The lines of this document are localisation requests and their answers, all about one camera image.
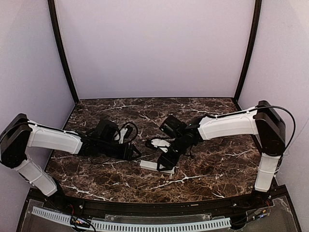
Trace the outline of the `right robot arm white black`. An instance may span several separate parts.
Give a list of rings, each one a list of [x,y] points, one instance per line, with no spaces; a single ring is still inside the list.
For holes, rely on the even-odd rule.
[[[156,169],[160,172],[172,170],[187,150],[200,142],[233,135],[257,135],[260,139],[261,159],[252,198],[266,200],[271,183],[280,167],[284,153],[290,145],[286,141],[286,125],[276,112],[278,106],[260,101],[257,106],[223,115],[204,115],[186,124],[169,115],[160,130],[173,141],[152,139],[151,144],[162,153]]]

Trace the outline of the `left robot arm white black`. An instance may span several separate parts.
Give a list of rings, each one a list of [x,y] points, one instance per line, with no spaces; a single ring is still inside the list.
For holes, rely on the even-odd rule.
[[[0,135],[0,162],[14,169],[30,184],[50,197],[60,192],[56,181],[26,154],[28,147],[40,147],[64,151],[80,156],[103,154],[120,160],[135,160],[141,152],[132,143],[134,123],[122,127],[102,119],[87,132],[68,131],[40,125],[29,120],[26,114],[18,114]]]

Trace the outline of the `white remote control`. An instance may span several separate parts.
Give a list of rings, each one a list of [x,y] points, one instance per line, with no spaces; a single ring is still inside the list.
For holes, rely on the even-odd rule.
[[[167,171],[158,171],[157,170],[157,163],[145,161],[145,160],[140,161],[140,167],[142,169],[146,169],[146,170],[149,170],[149,171],[161,172],[161,173],[165,173],[165,174],[174,174],[175,173],[174,168],[172,170],[167,170]]]

